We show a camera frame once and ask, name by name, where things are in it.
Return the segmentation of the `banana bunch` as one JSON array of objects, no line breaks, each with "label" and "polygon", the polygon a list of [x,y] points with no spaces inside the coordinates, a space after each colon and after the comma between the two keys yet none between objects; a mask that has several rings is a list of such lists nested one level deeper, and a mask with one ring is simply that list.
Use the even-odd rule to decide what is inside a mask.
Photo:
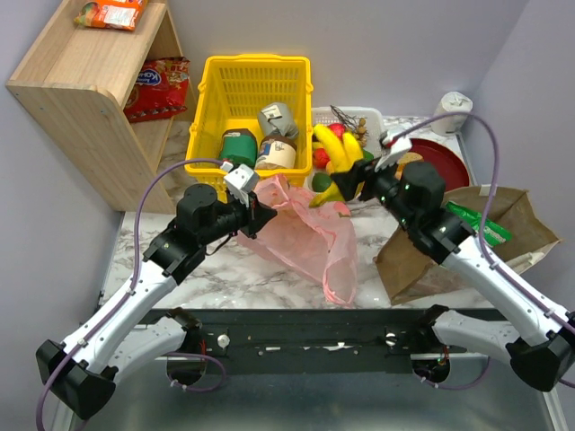
[{"label": "banana bunch", "polygon": [[[334,173],[349,172],[355,162],[363,159],[363,150],[351,133],[344,132],[342,138],[338,138],[327,126],[317,124],[314,126],[314,134],[329,155]],[[333,181],[327,190],[313,197],[309,207],[320,207],[332,201],[349,202],[359,195],[363,183],[356,184],[347,180],[346,186],[351,187],[354,192],[353,195],[342,195],[338,184]]]}]

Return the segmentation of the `pink peach plastic bag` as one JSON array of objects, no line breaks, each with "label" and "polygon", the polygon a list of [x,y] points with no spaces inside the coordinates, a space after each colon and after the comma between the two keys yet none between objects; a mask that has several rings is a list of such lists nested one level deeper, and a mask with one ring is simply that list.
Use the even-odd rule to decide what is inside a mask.
[{"label": "pink peach plastic bag", "polygon": [[309,207],[315,194],[283,175],[260,181],[255,193],[277,215],[256,239],[241,233],[237,242],[319,284],[328,302],[352,305],[358,289],[358,248],[348,207],[342,202]]}]

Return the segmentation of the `brown paper grocery bag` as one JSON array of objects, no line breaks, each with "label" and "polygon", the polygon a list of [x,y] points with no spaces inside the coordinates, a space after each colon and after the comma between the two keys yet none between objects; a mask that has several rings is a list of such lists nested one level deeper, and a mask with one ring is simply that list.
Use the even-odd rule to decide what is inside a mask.
[{"label": "brown paper grocery bag", "polygon": [[[488,219],[511,233],[510,240],[494,250],[519,275],[544,259],[560,242],[535,215],[526,190],[498,187]],[[417,251],[400,228],[379,251],[375,264],[393,305],[468,287],[456,273]]]}]

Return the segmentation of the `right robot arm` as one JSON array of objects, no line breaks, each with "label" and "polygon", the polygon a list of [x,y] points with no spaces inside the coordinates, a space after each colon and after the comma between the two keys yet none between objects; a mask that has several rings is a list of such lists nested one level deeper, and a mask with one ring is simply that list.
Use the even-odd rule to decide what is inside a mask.
[{"label": "right robot arm", "polygon": [[514,272],[474,230],[442,203],[446,184],[430,163],[410,163],[402,177],[392,166],[358,161],[332,174],[346,200],[375,198],[398,221],[411,244],[458,274],[505,317],[479,321],[435,306],[430,330],[443,345],[462,347],[510,365],[538,391],[550,391],[574,364],[574,314]]}]

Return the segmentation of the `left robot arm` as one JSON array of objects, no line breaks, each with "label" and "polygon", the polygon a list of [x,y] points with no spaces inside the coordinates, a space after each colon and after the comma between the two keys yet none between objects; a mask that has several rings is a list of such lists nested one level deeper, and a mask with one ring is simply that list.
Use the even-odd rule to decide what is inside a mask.
[{"label": "left robot arm", "polygon": [[109,362],[133,327],[203,262],[210,243],[238,233],[253,238],[276,214],[252,191],[221,202],[209,185],[187,188],[175,218],[135,260],[126,284],[66,340],[39,346],[43,391],[54,393],[83,420],[94,416],[115,391],[119,368]]}]

